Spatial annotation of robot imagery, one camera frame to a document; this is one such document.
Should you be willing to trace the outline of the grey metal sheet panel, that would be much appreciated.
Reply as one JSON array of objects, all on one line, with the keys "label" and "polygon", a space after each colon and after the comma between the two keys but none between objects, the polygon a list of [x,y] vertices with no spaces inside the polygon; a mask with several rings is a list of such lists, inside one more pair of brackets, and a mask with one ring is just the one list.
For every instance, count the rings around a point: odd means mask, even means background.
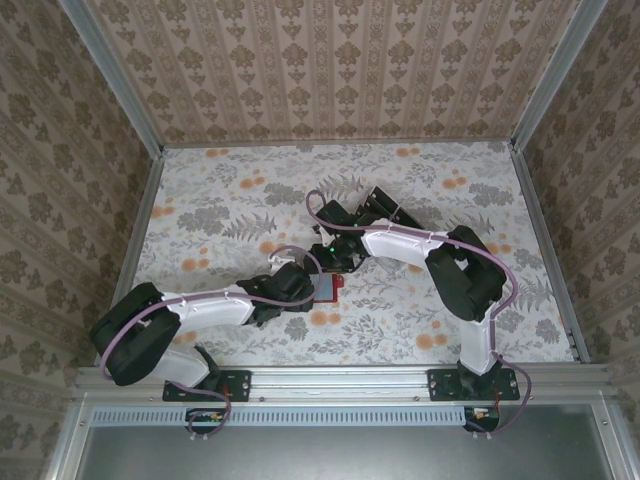
[{"label": "grey metal sheet panel", "polygon": [[46,480],[640,480],[618,408],[534,406],[492,435],[436,426],[64,424]]}]

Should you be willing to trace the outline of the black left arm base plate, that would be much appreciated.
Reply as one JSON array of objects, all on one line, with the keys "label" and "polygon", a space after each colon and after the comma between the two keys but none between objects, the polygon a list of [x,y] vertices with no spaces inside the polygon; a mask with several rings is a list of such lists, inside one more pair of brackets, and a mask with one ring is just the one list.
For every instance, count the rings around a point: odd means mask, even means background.
[{"label": "black left arm base plate", "polygon": [[179,388],[171,382],[164,384],[162,400],[165,402],[222,402],[222,399],[210,394],[197,393],[197,390],[214,391],[228,398],[231,402],[247,402],[249,400],[252,374],[249,370],[220,370],[210,373],[189,390]]}]

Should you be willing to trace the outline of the red leather card holder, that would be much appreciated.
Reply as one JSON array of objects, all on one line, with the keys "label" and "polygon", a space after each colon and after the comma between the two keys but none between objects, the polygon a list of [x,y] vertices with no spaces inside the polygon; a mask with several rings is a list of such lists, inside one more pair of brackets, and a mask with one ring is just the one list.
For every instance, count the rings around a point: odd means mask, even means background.
[{"label": "red leather card holder", "polygon": [[344,278],[340,274],[322,273],[309,275],[314,287],[315,303],[337,303],[339,291],[344,287]]}]

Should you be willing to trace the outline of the aluminium side rail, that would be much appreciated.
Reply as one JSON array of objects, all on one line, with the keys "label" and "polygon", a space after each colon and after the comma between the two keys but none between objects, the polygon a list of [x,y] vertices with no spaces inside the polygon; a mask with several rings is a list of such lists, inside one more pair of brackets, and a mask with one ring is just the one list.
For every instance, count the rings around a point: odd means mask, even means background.
[{"label": "aluminium side rail", "polygon": [[138,213],[131,231],[131,237],[127,246],[120,275],[114,290],[110,307],[113,308],[131,290],[137,271],[144,238],[148,229],[149,220],[154,208],[154,201],[159,190],[165,159],[160,157],[153,160],[149,176],[145,184]]},{"label": "aluminium side rail", "polygon": [[591,363],[592,359],[586,346],[524,155],[513,146],[510,146],[509,150],[574,358],[581,363]]}]

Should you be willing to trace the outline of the aluminium frame post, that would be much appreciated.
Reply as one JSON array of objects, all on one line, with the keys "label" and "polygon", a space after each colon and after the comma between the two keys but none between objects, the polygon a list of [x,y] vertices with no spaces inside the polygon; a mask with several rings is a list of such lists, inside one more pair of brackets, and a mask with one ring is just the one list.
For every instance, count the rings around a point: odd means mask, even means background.
[{"label": "aluminium frame post", "polygon": [[149,156],[153,161],[160,159],[163,141],[147,114],[140,96],[130,82],[123,62],[117,58],[115,50],[99,26],[86,0],[59,0],[59,2]]},{"label": "aluminium frame post", "polygon": [[607,3],[608,0],[580,0],[511,135],[516,152],[522,152],[533,136]]}]

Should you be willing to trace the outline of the aluminium mounting rail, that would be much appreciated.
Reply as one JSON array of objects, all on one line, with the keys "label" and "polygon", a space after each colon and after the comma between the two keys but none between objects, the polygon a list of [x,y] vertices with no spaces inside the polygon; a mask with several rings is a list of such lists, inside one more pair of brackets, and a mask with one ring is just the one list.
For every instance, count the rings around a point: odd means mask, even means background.
[{"label": "aluminium mounting rail", "polygon": [[[246,405],[411,405],[430,401],[433,372],[443,365],[257,367]],[[589,404],[616,397],[605,366],[528,363],[533,405]],[[153,378],[127,387],[82,368],[71,393],[73,403],[135,405],[159,403],[163,383]]]}]

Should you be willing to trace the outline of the floral patterned table cover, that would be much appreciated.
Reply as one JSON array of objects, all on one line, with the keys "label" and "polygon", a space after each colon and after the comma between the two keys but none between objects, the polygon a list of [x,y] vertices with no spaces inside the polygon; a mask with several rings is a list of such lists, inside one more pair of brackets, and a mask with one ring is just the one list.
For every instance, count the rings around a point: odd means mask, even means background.
[{"label": "floral patterned table cover", "polygon": [[[430,231],[471,228],[514,272],[519,294],[496,321],[507,360],[572,360],[503,142],[168,150],[135,279],[187,293],[251,278],[267,271],[274,249],[318,241],[311,212],[324,200],[351,211],[375,187]],[[455,362],[460,335],[423,266],[370,259],[333,303],[258,327],[187,333],[174,345],[200,345],[231,366],[431,364]]]}]

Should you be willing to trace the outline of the small controller board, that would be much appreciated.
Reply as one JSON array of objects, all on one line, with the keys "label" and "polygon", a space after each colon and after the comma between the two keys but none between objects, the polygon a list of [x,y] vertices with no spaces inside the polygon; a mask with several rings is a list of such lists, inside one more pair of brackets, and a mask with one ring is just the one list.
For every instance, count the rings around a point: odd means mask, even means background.
[{"label": "small controller board", "polygon": [[195,408],[185,413],[185,428],[192,437],[210,437],[216,434],[228,421],[228,408]]},{"label": "small controller board", "polygon": [[500,412],[497,407],[465,407],[463,428],[472,433],[491,433],[498,428]]}]

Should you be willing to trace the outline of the black card stand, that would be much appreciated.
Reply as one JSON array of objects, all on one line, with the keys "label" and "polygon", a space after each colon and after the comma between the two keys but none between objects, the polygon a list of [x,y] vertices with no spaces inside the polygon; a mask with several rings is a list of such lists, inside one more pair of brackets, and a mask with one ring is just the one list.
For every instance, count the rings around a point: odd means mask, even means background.
[{"label": "black card stand", "polygon": [[374,187],[358,206],[359,220],[387,219],[394,224],[423,230],[424,227],[379,186]]}]

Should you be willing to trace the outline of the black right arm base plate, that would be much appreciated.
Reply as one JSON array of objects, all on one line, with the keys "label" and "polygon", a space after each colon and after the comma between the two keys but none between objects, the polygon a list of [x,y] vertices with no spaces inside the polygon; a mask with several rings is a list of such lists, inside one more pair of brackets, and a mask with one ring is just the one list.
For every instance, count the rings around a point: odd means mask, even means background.
[{"label": "black right arm base plate", "polygon": [[512,369],[478,376],[466,370],[432,369],[427,372],[431,401],[519,400],[520,390]]}]

